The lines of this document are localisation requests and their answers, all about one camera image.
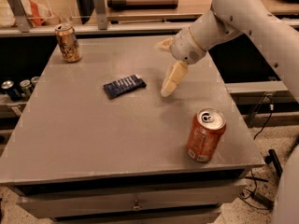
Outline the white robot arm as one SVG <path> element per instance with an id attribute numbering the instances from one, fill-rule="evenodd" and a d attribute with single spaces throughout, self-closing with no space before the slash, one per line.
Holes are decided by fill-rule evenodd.
<path id="1" fill-rule="evenodd" d="M 272 15 L 261 0 L 212 0 L 211 9 L 175 36 L 157 44 L 176 63 L 166 73 L 161 95 L 170 95 L 187 67 L 216 45 L 246 35 L 299 102 L 299 32 Z M 271 224 L 299 224 L 299 146 L 283 167 Z"/>

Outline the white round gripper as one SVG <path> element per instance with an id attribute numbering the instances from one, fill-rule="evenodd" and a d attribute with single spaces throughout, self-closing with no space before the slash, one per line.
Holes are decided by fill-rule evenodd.
<path id="1" fill-rule="evenodd" d="M 167 97 L 177 88 L 188 72 L 188 64 L 196 64 L 206 56 L 206 51 L 201 49 L 192 38 L 188 27 L 183 28 L 173 38 L 168 37 L 154 46 L 159 51 L 172 53 L 178 60 L 172 64 L 165 73 L 161 88 L 161 95 Z"/>

